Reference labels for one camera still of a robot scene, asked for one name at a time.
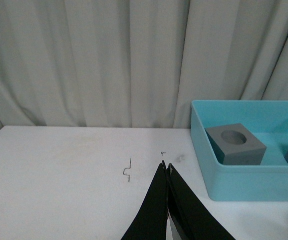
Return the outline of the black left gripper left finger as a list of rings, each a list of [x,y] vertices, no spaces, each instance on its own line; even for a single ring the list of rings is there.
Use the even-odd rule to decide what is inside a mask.
[[[164,240],[168,219],[167,167],[162,161],[123,240]]]

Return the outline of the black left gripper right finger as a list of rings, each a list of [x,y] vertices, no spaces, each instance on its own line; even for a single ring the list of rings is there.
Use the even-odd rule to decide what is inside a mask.
[[[172,164],[168,165],[168,209],[183,240],[233,240]]]

